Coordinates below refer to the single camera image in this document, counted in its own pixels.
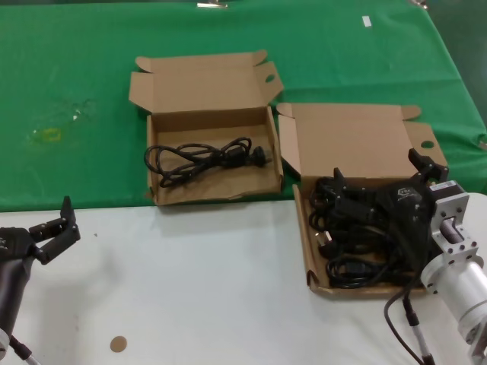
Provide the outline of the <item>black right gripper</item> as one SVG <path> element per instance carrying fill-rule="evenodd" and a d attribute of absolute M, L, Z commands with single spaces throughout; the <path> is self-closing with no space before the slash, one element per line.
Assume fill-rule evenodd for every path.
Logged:
<path fill-rule="evenodd" d="M 350 186 L 336 167 L 333 169 L 333 190 L 336 211 L 364 224 L 377 220 L 377 203 L 384 210 L 389 220 L 389 232 L 412 270 L 420 273 L 431 260 L 435 249 L 432 247 L 430 228 L 431 204 L 425 196 L 425 187 L 418 184 L 424 185 L 430 180 L 446 182 L 449 169 L 435 163 L 431 157 L 421 155 L 416 149 L 409 150 L 408 158 L 416 168 L 411 180 L 393 182 L 376 191 Z"/>

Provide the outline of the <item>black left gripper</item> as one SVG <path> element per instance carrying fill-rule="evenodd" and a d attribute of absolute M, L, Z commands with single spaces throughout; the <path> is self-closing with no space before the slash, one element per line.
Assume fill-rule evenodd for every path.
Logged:
<path fill-rule="evenodd" d="M 31 228 L 1 229 L 1 330 L 12 331 L 16 323 L 24 290 L 30 280 L 34 257 L 42 265 L 81 239 L 72 201 L 63 199 L 60 218 Z M 36 243 L 46 241 L 43 246 Z"/>

